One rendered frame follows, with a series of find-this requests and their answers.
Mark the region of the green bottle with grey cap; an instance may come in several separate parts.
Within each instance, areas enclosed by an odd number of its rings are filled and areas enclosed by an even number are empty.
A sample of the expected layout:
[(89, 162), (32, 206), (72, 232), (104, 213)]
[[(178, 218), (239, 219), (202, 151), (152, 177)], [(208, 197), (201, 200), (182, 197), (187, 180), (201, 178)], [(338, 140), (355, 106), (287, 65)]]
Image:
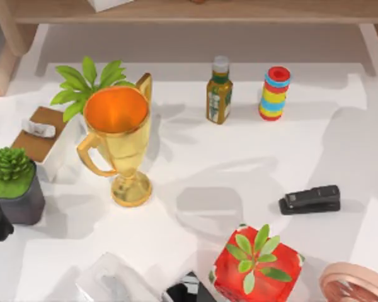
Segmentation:
[(212, 77), (207, 84), (207, 113), (209, 121), (221, 125), (231, 111), (233, 83), (229, 78), (229, 59), (218, 55), (212, 63)]

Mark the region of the gold trophy cup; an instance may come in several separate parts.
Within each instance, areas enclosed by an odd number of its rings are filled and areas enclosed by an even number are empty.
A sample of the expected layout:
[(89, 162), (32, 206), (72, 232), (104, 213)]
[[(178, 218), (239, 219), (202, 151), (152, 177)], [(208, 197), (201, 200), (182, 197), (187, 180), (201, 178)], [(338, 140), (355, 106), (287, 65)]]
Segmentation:
[(124, 207), (145, 203), (149, 178), (138, 170), (149, 143), (152, 76), (134, 86), (112, 86), (95, 92), (83, 109), (88, 134), (77, 146), (83, 164), (93, 173), (113, 177), (112, 198)]

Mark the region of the stack of coloured rings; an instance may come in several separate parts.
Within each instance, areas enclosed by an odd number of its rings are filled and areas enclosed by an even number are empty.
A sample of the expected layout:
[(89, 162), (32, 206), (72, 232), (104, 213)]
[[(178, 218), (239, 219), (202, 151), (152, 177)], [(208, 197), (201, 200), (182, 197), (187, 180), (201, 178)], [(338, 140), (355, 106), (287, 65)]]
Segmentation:
[(290, 84), (290, 71), (280, 65), (270, 67), (265, 74), (259, 114), (267, 121), (278, 120), (284, 110)]

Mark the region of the green leafy potted plant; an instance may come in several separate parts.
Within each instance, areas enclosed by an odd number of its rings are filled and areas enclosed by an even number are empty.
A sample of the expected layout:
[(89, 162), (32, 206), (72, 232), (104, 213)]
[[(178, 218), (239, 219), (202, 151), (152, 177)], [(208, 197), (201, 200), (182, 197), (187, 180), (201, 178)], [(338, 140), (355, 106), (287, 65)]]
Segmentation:
[(134, 85), (126, 80), (121, 60), (107, 63), (101, 74), (97, 73), (95, 63), (89, 56), (83, 58), (82, 71), (68, 65), (58, 65), (55, 69), (64, 78), (64, 82), (60, 85), (62, 90), (53, 97), (50, 104), (68, 104), (62, 116), (64, 122), (81, 114), (86, 101), (95, 92), (111, 86)]

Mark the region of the black stapler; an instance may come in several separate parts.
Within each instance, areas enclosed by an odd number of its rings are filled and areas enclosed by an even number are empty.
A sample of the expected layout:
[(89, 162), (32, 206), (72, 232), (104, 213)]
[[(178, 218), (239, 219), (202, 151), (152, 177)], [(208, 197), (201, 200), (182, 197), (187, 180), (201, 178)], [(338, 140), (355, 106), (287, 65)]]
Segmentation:
[(283, 215), (340, 211), (340, 189), (336, 185), (328, 185), (287, 193), (278, 205)]

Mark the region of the wooden open shelf unit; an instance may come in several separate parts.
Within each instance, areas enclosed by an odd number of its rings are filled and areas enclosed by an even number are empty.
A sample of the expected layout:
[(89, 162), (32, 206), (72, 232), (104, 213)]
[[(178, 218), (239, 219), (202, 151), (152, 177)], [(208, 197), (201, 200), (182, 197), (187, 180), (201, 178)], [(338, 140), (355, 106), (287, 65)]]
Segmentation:
[(378, 36), (378, 0), (133, 0), (96, 12), (88, 0), (0, 0), (9, 48), (24, 56), (47, 26), (36, 73), (54, 62), (361, 62), (363, 25)]

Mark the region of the green plant in red pot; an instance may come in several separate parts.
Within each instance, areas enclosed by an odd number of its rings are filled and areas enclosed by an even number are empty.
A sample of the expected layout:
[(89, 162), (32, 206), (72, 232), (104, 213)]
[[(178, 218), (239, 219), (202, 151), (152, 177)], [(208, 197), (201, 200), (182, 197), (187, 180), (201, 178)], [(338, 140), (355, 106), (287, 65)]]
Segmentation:
[(260, 230), (240, 224), (209, 272), (209, 281), (229, 302), (286, 302), (305, 257)]

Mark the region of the black and white object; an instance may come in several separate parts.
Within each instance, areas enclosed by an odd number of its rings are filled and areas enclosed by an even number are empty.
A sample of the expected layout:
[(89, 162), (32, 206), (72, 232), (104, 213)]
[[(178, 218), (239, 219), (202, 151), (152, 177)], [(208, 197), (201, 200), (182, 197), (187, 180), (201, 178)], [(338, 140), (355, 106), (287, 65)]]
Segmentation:
[(187, 272), (161, 295), (162, 302), (217, 302), (193, 272)]

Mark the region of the white box with wooden lid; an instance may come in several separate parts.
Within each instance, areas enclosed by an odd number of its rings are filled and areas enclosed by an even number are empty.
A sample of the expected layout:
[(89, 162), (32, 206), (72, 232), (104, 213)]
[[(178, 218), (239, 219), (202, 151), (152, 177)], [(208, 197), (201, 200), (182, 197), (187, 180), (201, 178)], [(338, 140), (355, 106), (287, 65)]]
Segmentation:
[(26, 155), (35, 161), (38, 177), (52, 182), (66, 164), (82, 134), (80, 122), (77, 119), (64, 122), (63, 112), (43, 106), (35, 110), (29, 121), (54, 126), (54, 137), (42, 138), (22, 130), (12, 147), (24, 149)]

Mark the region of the white box on shelf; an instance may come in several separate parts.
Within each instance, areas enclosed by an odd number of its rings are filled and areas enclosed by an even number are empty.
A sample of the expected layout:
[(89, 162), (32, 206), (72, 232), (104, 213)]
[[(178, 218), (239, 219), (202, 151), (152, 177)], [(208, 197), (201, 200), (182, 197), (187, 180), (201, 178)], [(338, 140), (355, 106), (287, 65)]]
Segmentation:
[(96, 13), (128, 4), (133, 1), (134, 0), (87, 0)]

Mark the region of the green succulent in grey pot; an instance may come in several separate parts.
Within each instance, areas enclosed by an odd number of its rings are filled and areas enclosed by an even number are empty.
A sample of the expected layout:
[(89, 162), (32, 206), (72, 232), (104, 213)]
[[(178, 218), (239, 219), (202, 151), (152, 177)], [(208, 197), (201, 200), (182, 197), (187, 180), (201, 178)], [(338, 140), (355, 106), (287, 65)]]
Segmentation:
[(12, 224), (34, 225), (41, 220), (45, 198), (37, 165), (22, 148), (0, 148), (0, 206)]

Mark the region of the pink round dish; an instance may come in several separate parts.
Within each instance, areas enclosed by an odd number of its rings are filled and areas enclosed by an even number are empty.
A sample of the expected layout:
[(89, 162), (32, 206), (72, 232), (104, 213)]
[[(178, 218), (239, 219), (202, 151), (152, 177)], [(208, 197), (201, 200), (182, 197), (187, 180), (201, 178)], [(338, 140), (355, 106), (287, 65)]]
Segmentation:
[(327, 302), (378, 302), (378, 273), (347, 262), (328, 265), (319, 278)]

